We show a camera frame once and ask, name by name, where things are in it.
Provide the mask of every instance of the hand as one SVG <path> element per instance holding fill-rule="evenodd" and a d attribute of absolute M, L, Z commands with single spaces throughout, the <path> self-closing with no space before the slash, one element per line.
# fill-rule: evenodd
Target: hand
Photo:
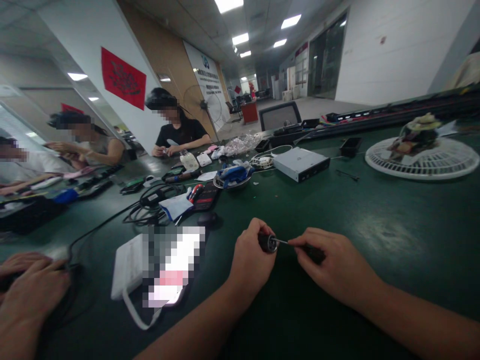
<path fill-rule="evenodd" d="M 153 151 L 151 152 L 151 154 L 152 154 L 152 156 L 159 158 L 159 157 L 162 157 L 165 154 L 166 149 L 167 148 L 165 146 L 155 145 L 153 147 Z"/>
<path fill-rule="evenodd" d="M 172 156 L 173 154 L 175 153 L 179 153 L 183 150 L 184 148 L 180 145 L 180 146 L 176 146 L 176 145 L 173 145 L 173 146 L 170 146 L 167 150 L 166 150 L 166 154 L 168 156 Z"/>
<path fill-rule="evenodd" d="M 22 188 L 20 186 L 9 186 L 9 187 L 3 187 L 0 188 L 0 195 L 2 196 L 8 196 L 16 193 L 18 190 L 21 190 Z"/>
<path fill-rule="evenodd" d="M 43 324 L 70 286 L 68 273 L 58 270 L 65 262 L 42 259 L 30 266 L 7 291 L 2 317 Z"/>
<path fill-rule="evenodd" d="M 39 252 L 21 252 L 10 256 L 0 265 L 0 279 L 24 272 L 39 260 L 52 261 L 51 258 Z M 0 304 L 4 301 L 4 297 L 5 294 L 0 293 Z"/>
<path fill-rule="evenodd" d="M 295 246 L 298 262 L 313 281 L 341 303 L 358 309 L 375 297 L 385 283 L 378 277 L 348 238 L 309 227 L 288 242 Z M 325 253 L 316 265 L 298 246 L 311 245 Z"/>
<path fill-rule="evenodd" d="M 75 145 L 70 142 L 62 142 L 62 141 L 56 141 L 56 142 L 49 142 L 45 144 L 48 148 L 56 151 L 57 153 L 65 154 L 65 153 L 79 153 L 81 154 L 82 151 L 84 150 L 83 147 Z"/>
<path fill-rule="evenodd" d="M 60 154 L 60 156 L 64 159 L 70 160 L 70 161 L 79 161 L 80 160 L 80 155 L 76 152 L 66 152 Z"/>
<path fill-rule="evenodd" d="M 254 218 L 236 240 L 230 276 L 226 281 L 253 300 L 266 284 L 274 268 L 277 253 L 266 253 L 259 244 L 259 233 L 275 235 L 262 220 Z"/>

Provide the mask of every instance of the black t-shirt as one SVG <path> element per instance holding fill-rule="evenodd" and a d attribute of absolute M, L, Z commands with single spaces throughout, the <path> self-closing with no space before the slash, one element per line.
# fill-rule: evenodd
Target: black t-shirt
<path fill-rule="evenodd" d="M 204 135 L 207 135 L 207 132 L 198 120 L 184 118 L 181 120 L 179 129 L 174 128 L 172 124 L 163 125 L 155 144 L 159 147 L 169 148 L 168 139 L 173 140 L 178 145 L 183 145 L 201 139 Z"/>

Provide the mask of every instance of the white fan grille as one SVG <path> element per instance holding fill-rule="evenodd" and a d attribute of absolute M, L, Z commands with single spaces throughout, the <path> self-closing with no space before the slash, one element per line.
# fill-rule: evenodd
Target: white fan grille
<path fill-rule="evenodd" d="M 471 147 L 448 138 L 439 138 L 437 147 L 414 156 L 409 165 L 382 158 L 396 139 L 392 137 L 373 145 L 366 152 L 365 161 L 382 173 L 414 180 L 459 178 L 472 173 L 480 163 L 479 155 Z"/>

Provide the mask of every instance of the gray tank top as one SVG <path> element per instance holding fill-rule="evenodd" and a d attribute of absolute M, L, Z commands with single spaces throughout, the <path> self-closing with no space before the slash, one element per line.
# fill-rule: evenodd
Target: gray tank top
<path fill-rule="evenodd" d="M 106 136 L 106 135 L 100 135 L 98 138 L 98 141 L 96 142 L 89 142 L 89 141 L 83 141 L 80 143 L 80 146 L 85 149 L 90 149 L 93 150 L 96 153 L 107 155 L 109 153 L 109 143 L 113 139 L 116 139 L 116 137 L 113 136 Z M 85 156 L 86 162 L 88 163 L 89 166 L 102 166 L 105 165 L 101 162 L 98 162 L 97 160 L 94 160 L 88 156 Z M 123 155 L 120 160 L 120 164 L 124 164 L 128 161 L 128 154 L 126 150 L 123 150 Z"/>

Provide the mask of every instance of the woman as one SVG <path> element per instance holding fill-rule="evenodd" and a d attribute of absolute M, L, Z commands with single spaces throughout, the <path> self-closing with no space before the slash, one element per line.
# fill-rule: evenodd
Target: woman
<path fill-rule="evenodd" d="M 92 123 L 90 116 L 74 111 L 53 114 L 50 126 L 57 130 L 68 130 L 80 144 L 70 142 L 49 142 L 46 146 L 71 161 L 72 166 L 83 169 L 87 166 L 115 166 L 127 160 L 124 144 L 108 136 L 101 127 Z"/>
<path fill-rule="evenodd" d="M 182 150 L 212 143 L 202 124 L 196 119 L 189 119 L 178 105 L 177 98 L 167 90 L 154 88 L 145 105 L 150 110 L 159 112 L 169 122 L 161 127 L 152 152 L 154 157 L 172 156 Z"/>

